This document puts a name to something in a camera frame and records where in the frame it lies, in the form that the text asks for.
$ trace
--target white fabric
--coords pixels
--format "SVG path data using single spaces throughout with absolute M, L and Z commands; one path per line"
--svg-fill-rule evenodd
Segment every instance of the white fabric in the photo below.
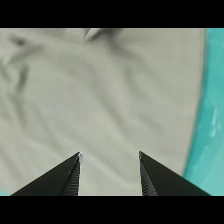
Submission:
M 203 29 L 129 28 L 84 44 L 0 29 L 0 190 L 79 151 L 81 195 L 141 195 L 140 150 L 181 174 L 202 56 Z

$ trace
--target gray cloth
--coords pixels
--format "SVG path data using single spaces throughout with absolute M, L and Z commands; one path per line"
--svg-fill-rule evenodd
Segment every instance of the gray cloth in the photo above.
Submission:
M 181 174 L 202 64 L 203 29 L 1 29 L 0 190 L 79 151 L 81 195 L 141 195 L 138 151 Z

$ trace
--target turquoise surface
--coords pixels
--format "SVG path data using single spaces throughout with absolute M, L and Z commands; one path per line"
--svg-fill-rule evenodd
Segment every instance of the turquoise surface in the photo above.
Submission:
M 204 80 L 184 177 L 211 195 L 224 195 L 224 29 L 206 32 Z

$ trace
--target teal background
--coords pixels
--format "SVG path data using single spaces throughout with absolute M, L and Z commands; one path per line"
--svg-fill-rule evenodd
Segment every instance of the teal background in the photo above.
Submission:
M 204 80 L 184 177 L 224 195 L 224 29 L 206 30 Z

